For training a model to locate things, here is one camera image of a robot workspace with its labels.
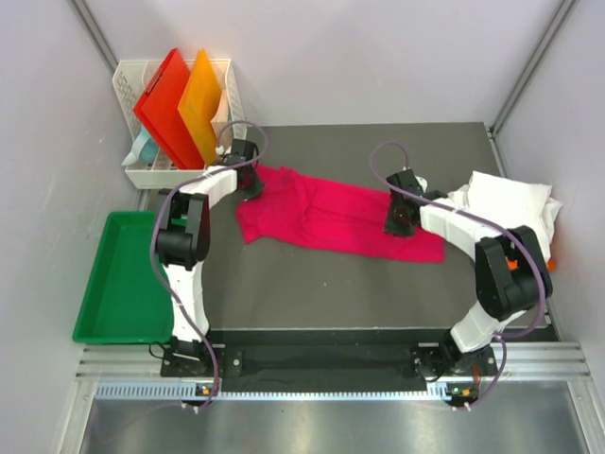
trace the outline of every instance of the pink cloth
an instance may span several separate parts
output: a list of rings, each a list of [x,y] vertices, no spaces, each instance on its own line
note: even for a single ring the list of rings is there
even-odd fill
[[[248,244],[261,236],[309,249],[409,262],[442,262],[443,239],[417,228],[412,237],[383,232],[389,193],[259,166],[266,187],[235,216]]]

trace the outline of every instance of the orange cutting board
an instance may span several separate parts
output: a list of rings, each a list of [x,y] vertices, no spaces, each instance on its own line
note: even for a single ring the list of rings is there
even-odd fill
[[[204,160],[178,110],[190,74],[179,49],[172,49],[133,109],[151,137],[180,169],[204,168]]]
[[[216,159],[216,136],[211,120],[220,102],[220,85],[206,52],[201,49],[179,102],[179,114],[206,163]]]

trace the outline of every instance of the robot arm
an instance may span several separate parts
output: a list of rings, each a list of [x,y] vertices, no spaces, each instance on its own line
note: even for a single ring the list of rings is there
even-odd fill
[[[445,194],[438,191],[425,193],[411,169],[393,174],[387,181],[415,195],[439,199],[439,203],[455,208]],[[495,335],[536,306],[539,301],[538,283],[527,260],[505,236],[457,215],[456,210],[449,212],[432,205],[421,206],[391,190],[385,231],[398,236],[412,236],[417,226],[441,236],[475,261],[477,301],[440,342],[442,366],[435,372],[442,375],[449,370],[463,369],[463,365],[482,352]],[[509,232],[529,251],[540,271],[546,296],[550,296],[552,284],[535,233],[526,226]]]
[[[222,157],[219,165],[231,166],[248,161],[256,152],[253,142],[234,139],[231,152]],[[214,169],[216,166],[211,166],[207,172]],[[210,324],[204,311],[201,272],[210,249],[210,209],[237,190],[244,193],[246,200],[261,194],[263,185],[252,165],[224,170],[212,178],[183,187],[175,194],[161,220],[155,245],[170,286],[180,296],[185,310],[204,336]],[[167,189],[160,191],[159,206],[162,206],[169,192]],[[199,335],[183,317],[174,299],[173,311],[172,336],[176,344],[180,344],[181,349],[183,343],[199,344]],[[178,345],[173,345],[173,350],[179,350]]]

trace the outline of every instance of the gray table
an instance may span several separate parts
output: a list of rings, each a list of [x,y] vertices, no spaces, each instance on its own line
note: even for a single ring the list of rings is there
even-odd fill
[[[337,182],[384,189],[371,174],[368,157],[385,140],[405,144],[415,172],[433,188],[458,189],[473,170],[498,172],[481,123],[266,131],[270,149],[263,164]],[[402,167],[403,156],[386,148],[378,164],[389,175]],[[246,246],[234,218],[236,204],[233,196],[212,212],[203,285],[214,329],[449,327],[475,301],[471,261],[455,247],[448,245],[444,263],[417,264],[311,251],[268,238]]]

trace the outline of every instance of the light blue cloth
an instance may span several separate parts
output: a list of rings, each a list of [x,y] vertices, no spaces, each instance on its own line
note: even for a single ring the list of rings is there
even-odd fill
[[[130,153],[122,162],[122,166],[131,166],[138,161],[151,164],[157,156],[159,149],[158,144],[149,135],[149,132],[145,127],[141,126],[141,132],[139,132],[137,138],[132,142]]]

